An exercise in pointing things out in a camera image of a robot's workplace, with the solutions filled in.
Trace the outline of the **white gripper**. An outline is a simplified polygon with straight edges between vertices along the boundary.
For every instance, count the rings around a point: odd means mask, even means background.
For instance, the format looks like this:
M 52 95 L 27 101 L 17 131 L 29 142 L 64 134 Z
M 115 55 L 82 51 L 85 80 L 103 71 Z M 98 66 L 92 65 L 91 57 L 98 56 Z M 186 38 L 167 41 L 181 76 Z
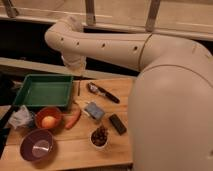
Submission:
M 62 61 L 73 75 L 82 76 L 86 69 L 86 57 L 73 53 L 63 54 Z

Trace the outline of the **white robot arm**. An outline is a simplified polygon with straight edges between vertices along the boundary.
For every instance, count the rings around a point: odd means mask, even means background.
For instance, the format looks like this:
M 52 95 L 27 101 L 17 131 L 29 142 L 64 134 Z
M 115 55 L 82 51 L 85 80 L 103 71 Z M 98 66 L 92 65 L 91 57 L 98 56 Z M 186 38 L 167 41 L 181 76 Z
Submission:
M 213 171 L 213 56 L 202 44 L 159 34 L 80 31 L 72 16 L 45 33 L 72 69 L 84 58 L 139 73 L 128 98 L 134 171 Z

